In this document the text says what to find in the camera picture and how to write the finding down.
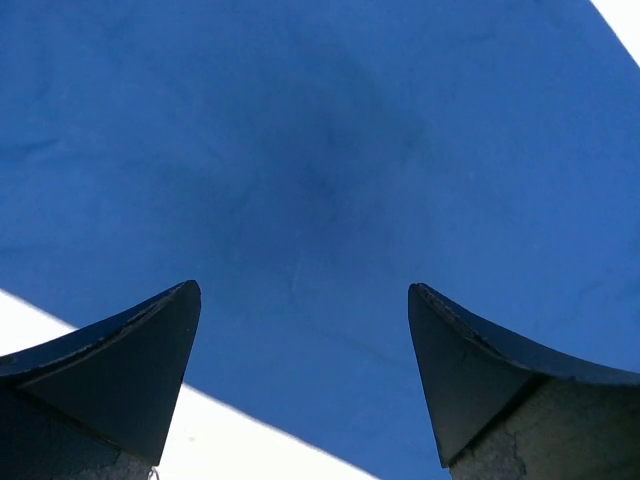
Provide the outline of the blue surgical drape cloth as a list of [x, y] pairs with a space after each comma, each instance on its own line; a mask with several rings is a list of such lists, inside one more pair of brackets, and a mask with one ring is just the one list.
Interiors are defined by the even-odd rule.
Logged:
[[158, 479], [443, 479], [426, 283], [639, 367], [635, 1], [5, 1], [5, 350], [184, 280]]

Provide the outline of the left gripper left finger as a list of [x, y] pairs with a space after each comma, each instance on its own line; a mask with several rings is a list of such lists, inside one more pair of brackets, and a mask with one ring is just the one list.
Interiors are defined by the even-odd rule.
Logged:
[[200, 287], [188, 280], [2, 356], [2, 478], [149, 478], [162, 457], [200, 311]]

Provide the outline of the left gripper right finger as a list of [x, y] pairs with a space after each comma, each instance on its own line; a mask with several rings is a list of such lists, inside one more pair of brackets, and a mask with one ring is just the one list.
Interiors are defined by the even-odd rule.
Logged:
[[455, 479], [635, 479], [639, 377], [536, 343], [424, 284], [411, 337], [441, 465]]

